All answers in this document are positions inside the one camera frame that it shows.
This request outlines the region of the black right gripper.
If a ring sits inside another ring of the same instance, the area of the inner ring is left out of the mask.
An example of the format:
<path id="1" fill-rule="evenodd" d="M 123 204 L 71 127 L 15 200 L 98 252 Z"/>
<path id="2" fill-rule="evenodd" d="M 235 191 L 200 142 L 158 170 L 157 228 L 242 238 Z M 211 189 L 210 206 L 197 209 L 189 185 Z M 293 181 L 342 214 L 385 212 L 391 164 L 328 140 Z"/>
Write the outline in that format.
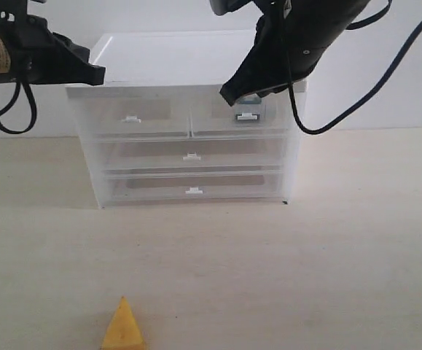
<path id="1" fill-rule="evenodd" d="M 240 66 L 241 71 L 237 71 L 219 91 L 229 106 L 249 96 L 265 98 L 289 91 L 291 79 L 282 38 L 283 18 L 280 14 L 267 14 L 257 21 L 254 43 Z M 294 82 L 292 88 L 295 93 L 304 93 L 305 80 Z"/>

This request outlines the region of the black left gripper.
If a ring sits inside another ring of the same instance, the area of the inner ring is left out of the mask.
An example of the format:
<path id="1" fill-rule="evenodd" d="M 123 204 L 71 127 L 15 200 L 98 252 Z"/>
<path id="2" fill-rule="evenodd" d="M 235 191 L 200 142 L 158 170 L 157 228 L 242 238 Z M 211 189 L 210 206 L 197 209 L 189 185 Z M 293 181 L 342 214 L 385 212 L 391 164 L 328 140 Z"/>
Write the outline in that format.
<path id="1" fill-rule="evenodd" d="M 62 34 L 52 32 L 45 18 L 0 15 L 0 29 L 15 60 L 12 70 L 35 85 L 104 83 L 106 68 L 88 64 L 90 50 Z"/>

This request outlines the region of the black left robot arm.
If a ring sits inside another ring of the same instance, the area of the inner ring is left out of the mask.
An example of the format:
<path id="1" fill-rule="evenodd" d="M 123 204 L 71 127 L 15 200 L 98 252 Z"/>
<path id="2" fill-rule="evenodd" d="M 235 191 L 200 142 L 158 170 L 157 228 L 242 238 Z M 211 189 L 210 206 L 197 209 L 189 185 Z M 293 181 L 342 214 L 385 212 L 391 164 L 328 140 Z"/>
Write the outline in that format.
<path id="1" fill-rule="evenodd" d="M 0 18 L 0 84 L 100 86 L 105 73 L 90 62 L 88 48 L 51 32 L 44 18 Z"/>

